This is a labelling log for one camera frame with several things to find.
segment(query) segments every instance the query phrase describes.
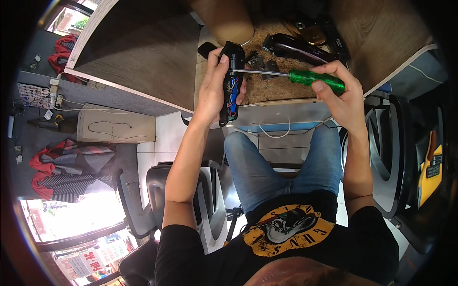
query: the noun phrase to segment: knee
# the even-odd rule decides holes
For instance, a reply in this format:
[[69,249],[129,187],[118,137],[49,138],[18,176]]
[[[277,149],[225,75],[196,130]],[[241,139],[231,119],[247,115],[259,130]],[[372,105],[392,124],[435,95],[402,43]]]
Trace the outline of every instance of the knee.
[[316,127],[313,133],[335,134],[338,133],[337,125],[334,123],[334,121],[329,120],[323,123],[322,125]]
[[337,126],[331,120],[315,128],[315,131],[313,131],[312,136],[312,140],[313,139],[319,140],[322,144],[338,142],[340,145],[339,132],[337,130]]
[[224,148],[227,149],[232,146],[240,146],[242,141],[246,139],[248,139],[248,137],[242,132],[232,132],[224,140]]

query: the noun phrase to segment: window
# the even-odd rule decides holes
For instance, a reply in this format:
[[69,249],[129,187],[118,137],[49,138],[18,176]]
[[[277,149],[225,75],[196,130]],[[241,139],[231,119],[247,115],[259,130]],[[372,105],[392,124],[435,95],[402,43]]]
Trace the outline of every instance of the window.
[[[79,0],[78,3],[89,9],[95,10],[100,1]],[[78,11],[70,8],[62,8],[62,11],[54,19],[47,30],[61,36],[66,36],[69,34],[75,34],[79,36],[88,20],[89,17]]]
[[[87,243],[48,253],[69,281],[82,286],[116,274],[120,260],[137,247],[135,238],[127,229],[123,229]],[[118,279],[122,281],[121,277],[113,279],[103,285],[120,285]]]
[[54,241],[115,225],[125,218],[118,193],[84,194],[77,203],[22,200],[36,242]]

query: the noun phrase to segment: yellow graphic print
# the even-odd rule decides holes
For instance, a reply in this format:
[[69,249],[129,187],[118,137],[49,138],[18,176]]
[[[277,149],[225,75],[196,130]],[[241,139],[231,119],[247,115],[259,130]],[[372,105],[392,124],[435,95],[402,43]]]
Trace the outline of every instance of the yellow graphic print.
[[254,254],[272,257],[320,243],[333,228],[311,205],[285,205],[263,216],[243,234],[243,240]]

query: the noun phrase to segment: green screwdriver handle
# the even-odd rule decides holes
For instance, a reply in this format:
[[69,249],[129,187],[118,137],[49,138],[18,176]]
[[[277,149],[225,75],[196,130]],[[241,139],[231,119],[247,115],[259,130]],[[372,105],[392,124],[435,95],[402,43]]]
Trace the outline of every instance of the green screwdriver handle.
[[310,86],[312,82],[320,80],[327,83],[334,92],[343,93],[345,91],[344,82],[328,74],[317,74],[309,70],[292,69],[288,72],[288,79],[290,82],[298,82],[306,86]]

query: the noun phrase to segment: black cordless clipper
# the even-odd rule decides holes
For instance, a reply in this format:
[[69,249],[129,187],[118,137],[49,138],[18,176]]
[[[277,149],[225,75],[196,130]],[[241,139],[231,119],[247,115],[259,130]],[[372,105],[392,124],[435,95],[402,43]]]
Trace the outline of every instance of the black cordless clipper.
[[239,106],[235,104],[235,99],[240,93],[243,73],[233,72],[232,69],[245,68],[245,51],[239,44],[227,41],[219,54],[219,59],[223,54],[229,57],[229,69],[223,82],[224,104],[219,112],[219,126],[221,127],[226,126],[229,121],[237,119]]

